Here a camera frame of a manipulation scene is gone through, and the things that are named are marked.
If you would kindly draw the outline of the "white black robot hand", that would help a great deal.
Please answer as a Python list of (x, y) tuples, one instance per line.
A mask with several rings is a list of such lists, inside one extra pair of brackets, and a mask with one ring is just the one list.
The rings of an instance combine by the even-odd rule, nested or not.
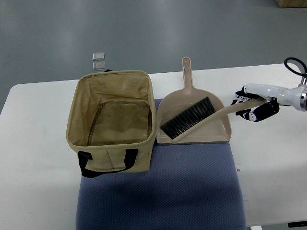
[(307, 86), (300, 85), (288, 89), (265, 84), (247, 84), (234, 94), (232, 104), (238, 104), (258, 98), (266, 99), (266, 103), (254, 108), (236, 112), (236, 115), (251, 122), (267, 119), (280, 110), (280, 106), (292, 106), (298, 111), (307, 110)]

